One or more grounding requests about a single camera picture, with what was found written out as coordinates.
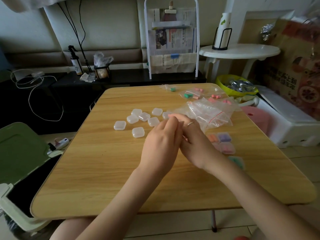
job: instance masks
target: round white table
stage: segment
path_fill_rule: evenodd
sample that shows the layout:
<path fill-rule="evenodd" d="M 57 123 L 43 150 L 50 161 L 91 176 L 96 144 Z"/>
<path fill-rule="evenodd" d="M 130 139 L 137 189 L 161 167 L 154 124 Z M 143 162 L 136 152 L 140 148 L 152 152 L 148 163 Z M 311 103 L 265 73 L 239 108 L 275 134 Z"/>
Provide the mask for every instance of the round white table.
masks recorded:
<path fill-rule="evenodd" d="M 230 44 L 227 50 L 214 50 L 212 45 L 202 47 L 199 54 L 206 56 L 204 66 L 204 76 L 208 75 L 210 63 L 216 63 L 219 59 L 248 59 L 247 64 L 242 72 L 242 77 L 247 78 L 253 63 L 256 60 L 265 60 L 267 57 L 276 56 L 280 53 L 280 49 L 276 46 L 264 44 Z"/>

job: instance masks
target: white cloth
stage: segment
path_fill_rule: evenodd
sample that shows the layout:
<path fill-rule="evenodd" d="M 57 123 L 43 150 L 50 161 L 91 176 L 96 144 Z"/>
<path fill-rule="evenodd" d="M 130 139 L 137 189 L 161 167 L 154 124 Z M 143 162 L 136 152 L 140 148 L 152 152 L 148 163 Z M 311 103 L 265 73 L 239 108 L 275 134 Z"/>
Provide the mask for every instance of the white cloth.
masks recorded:
<path fill-rule="evenodd" d="M 65 0 L 1 0 L 3 3 L 14 12 L 25 12 L 32 9 L 38 9 L 45 6 L 50 6 Z"/>

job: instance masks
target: yellow bowl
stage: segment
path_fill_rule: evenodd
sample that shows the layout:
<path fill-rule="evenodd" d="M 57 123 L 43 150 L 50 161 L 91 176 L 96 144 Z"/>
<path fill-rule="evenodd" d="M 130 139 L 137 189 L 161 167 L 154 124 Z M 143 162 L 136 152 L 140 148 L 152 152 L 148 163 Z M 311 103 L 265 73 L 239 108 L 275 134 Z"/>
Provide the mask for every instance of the yellow bowl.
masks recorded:
<path fill-rule="evenodd" d="M 244 79 L 241 76 L 236 75 L 221 75 L 216 79 L 216 84 L 228 95 L 233 97 L 243 97 L 245 95 L 256 95 L 259 91 L 257 88 L 252 92 L 238 92 L 233 89 L 226 87 L 224 84 L 228 83 L 230 80 L 242 80 L 248 82 L 248 80 Z"/>

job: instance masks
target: box with fruit print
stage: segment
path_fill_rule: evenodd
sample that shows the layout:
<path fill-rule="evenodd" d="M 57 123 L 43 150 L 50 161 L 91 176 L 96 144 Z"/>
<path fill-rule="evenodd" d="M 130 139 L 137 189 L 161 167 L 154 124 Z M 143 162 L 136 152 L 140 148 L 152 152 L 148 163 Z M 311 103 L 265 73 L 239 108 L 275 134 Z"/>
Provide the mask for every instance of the box with fruit print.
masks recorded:
<path fill-rule="evenodd" d="M 281 54 L 266 60 L 266 86 L 320 120 L 320 27 L 277 20 L 269 44 Z"/>

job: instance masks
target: person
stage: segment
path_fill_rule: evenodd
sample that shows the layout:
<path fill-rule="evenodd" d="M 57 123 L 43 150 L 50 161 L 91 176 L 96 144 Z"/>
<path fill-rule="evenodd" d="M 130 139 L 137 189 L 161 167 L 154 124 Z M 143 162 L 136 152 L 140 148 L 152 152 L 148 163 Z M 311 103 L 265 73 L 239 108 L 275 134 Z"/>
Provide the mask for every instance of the person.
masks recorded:
<path fill-rule="evenodd" d="M 193 165 L 226 185 L 264 234 L 263 238 L 320 239 L 314 226 L 217 151 L 196 120 L 183 114 L 169 117 L 150 131 L 140 164 L 109 205 L 96 218 L 65 220 L 51 240 L 123 239 L 139 209 L 173 167 L 179 148 Z"/>

